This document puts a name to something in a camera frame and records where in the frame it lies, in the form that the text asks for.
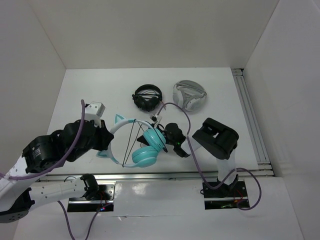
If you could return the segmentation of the teal cat ear headphones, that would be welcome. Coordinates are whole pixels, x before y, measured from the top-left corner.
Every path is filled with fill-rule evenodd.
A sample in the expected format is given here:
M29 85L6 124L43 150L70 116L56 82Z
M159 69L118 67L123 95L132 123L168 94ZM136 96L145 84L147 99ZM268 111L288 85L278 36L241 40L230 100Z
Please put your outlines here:
M96 157L109 159L122 168L147 168L154 165L160 152L167 152L165 137L147 121L136 118L125 118L120 114L114 117L114 126L110 132L115 134L120 128L131 125L123 160L119 161L112 152L111 145L107 150L97 152Z

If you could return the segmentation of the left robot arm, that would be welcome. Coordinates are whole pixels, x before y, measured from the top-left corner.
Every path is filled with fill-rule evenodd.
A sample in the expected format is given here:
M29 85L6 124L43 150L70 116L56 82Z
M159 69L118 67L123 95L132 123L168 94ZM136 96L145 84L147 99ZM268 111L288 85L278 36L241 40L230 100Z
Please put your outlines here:
M37 207L66 198L92 200L99 193L93 174L86 173L74 180L53 186L33 186L46 175L46 170L60 168L65 162L74 162L90 150L107 150L114 135L105 122L95 126L93 121L77 120L50 135L31 141L12 169L0 179L0 221L12 223L25 217Z

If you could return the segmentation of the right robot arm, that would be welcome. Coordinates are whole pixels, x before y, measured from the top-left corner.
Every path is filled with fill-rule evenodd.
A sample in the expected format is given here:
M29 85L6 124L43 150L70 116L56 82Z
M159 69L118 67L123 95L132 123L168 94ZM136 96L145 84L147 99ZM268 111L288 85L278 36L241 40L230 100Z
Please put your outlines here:
M218 177L212 190L230 196L236 189L238 174L233 151L238 146L239 134L232 128L208 117L191 137L183 134L177 123L169 123L160 131L166 144L181 158L187 158L198 149L205 149L216 158Z

